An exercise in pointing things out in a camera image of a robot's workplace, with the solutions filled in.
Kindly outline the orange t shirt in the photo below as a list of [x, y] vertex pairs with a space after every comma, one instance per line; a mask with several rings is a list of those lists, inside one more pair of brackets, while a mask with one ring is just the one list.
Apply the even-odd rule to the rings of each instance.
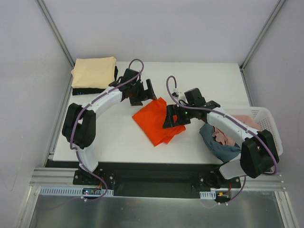
[[160, 97], [152, 100], [132, 116], [154, 147], [162, 143], [168, 144], [174, 136], [186, 130], [184, 125], [163, 129], [166, 107], [166, 101]]

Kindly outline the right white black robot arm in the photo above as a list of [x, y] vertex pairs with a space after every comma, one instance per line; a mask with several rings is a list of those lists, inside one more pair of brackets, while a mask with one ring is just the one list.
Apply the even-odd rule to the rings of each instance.
[[167, 89], [174, 104], [166, 107], [164, 128], [172, 128], [191, 123], [191, 119], [202, 120], [232, 138], [240, 153], [224, 161], [219, 172], [214, 175], [214, 183], [225, 187], [232, 178], [249, 176], [256, 178], [261, 174], [274, 175], [278, 171], [279, 153], [275, 135], [267, 129], [258, 130], [242, 123], [225, 111], [215, 101], [207, 102], [198, 88], [184, 93], [186, 102], [179, 102], [176, 91]]

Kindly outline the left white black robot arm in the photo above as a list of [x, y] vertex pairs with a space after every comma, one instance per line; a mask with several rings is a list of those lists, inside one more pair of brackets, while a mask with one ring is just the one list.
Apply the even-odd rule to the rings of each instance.
[[62, 135], [76, 151], [79, 166], [86, 172], [84, 179], [91, 185], [100, 181], [98, 156], [95, 152], [97, 119], [112, 106], [129, 99], [131, 106], [141, 106], [143, 101], [156, 100], [152, 82], [146, 79], [147, 89], [141, 81], [142, 71], [127, 68], [124, 75], [113, 81], [91, 102], [83, 105], [72, 103], [67, 109]]

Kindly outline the folded cream t shirt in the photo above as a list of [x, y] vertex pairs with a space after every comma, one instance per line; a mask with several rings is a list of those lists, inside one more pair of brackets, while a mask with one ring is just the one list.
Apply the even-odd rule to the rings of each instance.
[[106, 89], [114, 81], [115, 57], [77, 58], [71, 71], [73, 88]]

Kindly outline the pink t shirt in basket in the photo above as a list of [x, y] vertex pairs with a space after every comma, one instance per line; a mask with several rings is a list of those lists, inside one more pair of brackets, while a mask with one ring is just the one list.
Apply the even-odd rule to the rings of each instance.
[[[237, 123], [242, 123], [242, 126], [251, 130], [255, 134], [257, 134], [258, 131], [261, 131], [260, 125], [255, 123], [250, 116], [235, 115], [232, 116], [232, 118], [236, 120]], [[246, 130], [233, 123], [227, 118], [227, 116], [217, 116], [216, 118], [212, 117], [211, 120], [210, 125], [213, 126], [214, 130], [212, 136], [222, 145], [234, 146], [237, 144], [238, 146], [241, 146], [246, 138], [252, 137], [249, 132], [246, 132]]]

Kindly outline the folded black t shirt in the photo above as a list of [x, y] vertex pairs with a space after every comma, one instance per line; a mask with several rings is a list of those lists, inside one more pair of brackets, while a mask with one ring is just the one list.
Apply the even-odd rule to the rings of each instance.
[[72, 95], [88, 95], [103, 92], [117, 79], [117, 66], [76, 66], [72, 71]]

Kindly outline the blue grey t shirt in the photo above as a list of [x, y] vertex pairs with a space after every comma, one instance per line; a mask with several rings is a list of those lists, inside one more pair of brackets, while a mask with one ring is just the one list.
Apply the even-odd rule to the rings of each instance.
[[210, 152], [223, 163], [229, 162], [241, 153], [241, 149], [237, 144], [230, 146], [217, 142], [212, 136], [214, 133], [213, 126], [208, 123], [205, 123], [200, 128], [199, 133]]

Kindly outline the white plastic laundry basket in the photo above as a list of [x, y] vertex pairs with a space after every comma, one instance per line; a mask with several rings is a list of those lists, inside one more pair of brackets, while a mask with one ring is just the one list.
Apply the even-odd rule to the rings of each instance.
[[278, 156], [283, 153], [282, 141], [276, 127], [275, 121], [270, 111], [264, 107], [245, 107], [245, 106], [225, 106], [224, 110], [232, 116], [246, 115], [260, 125], [262, 130], [268, 130], [272, 133]]

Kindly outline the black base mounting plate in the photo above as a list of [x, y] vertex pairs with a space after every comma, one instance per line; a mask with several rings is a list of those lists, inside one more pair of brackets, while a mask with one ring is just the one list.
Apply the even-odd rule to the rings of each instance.
[[214, 164], [100, 162], [93, 172], [77, 169], [74, 185], [96, 187], [101, 177], [115, 196], [197, 199], [200, 192], [238, 190], [240, 178], [226, 180]]

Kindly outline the right aluminium frame post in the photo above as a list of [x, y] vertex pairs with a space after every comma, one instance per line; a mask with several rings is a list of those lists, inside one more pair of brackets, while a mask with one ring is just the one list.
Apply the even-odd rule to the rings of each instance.
[[279, 15], [280, 11], [282, 10], [283, 6], [287, 3], [287, 0], [278, 0], [275, 4], [274, 8], [272, 9], [270, 15], [268, 16], [267, 20], [265, 21], [263, 27], [261, 28], [258, 36], [256, 37], [253, 45], [251, 46], [248, 54], [246, 55], [244, 61], [240, 64], [239, 68], [240, 71], [243, 72], [248, 65], [249, 61], [253, 57], [254, 53], [257, 51], [260, 43], [265, 38], [267, 32], [273, 25], [275, 19]]

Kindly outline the aluminium frame post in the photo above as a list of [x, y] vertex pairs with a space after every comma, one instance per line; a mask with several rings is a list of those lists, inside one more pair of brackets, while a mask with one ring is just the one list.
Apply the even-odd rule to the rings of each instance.
[[239, 68], [240, 71], [243, 72], [248, 65], [249, 61], [253, 57], [254, 53], [257, 51], [260, 43], [265, 38], [267, 32], [273, 25], [275, 19], [279, 15], [280, 11], [282, 10], [283, 6], [287, 3], [287, 0], [278, 0], [275, 4], [274, 8], [272, 9], [270, 15], [268, 16], [267, 20], [265, 21], [263, 27], [261, 28], [258, 36], [256, 37], [253, 45], [251, 46], [248, 54], [246, 55], [244, 61], [240, 64]]
[[61, 50], [63, 51], [67, 61], [69, 62], [71, 67], [74, 67], [75, 63], [74, 60], [60, 34], [59, 29], [57, 28], [57, 25], [45, 3], [44, 0], [35, 0], [36, 4], [38, 5], [39, 10], [41, 11], [44, 19], [46, 20], [50, 30], [52, 31], [55, 39], [57, 40], [59, 47], [61, 48]]

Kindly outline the aluminium rail front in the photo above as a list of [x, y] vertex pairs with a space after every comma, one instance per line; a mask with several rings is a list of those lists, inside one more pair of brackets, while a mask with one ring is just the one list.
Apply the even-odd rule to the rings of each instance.
[[[96, 187], [100, 180], [104, 180], [109, 189], [126, 187], [127, 185], [177, 185], [185, 184], [195, 190], [212, 189], [213, 174], [207, 171], [135, 171], [135, 170], [103, 170], [98, 169], [91, 175], [82, 169], [69, 168], [36, 168], [30, 179], [30, 186], [90, 186]], [[240, 189], [244, 185], [246, 190], [286, 191], [281, 175], [259, 176], [256, 179], [248, 177], [221, 180], [217, 189]]]

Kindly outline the left aluminium frame post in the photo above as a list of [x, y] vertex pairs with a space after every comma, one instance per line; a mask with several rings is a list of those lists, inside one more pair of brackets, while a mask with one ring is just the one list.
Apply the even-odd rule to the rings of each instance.
[[67, 61], [69, 62], [71, 67], [74, 67], [75, 63], [74, 60], [60, 34], [59, 29], [57, 28], [57, 25], [45, 3], [44, 0], [35, 0], [36, 4], [38, 5], [39, 10], [41, 11], [44, 19], [46, 20], [50, 30], [52, 31], [55, 39], [57, 40], [59, 47], [61, 48], [61, 50], [63, 51]]

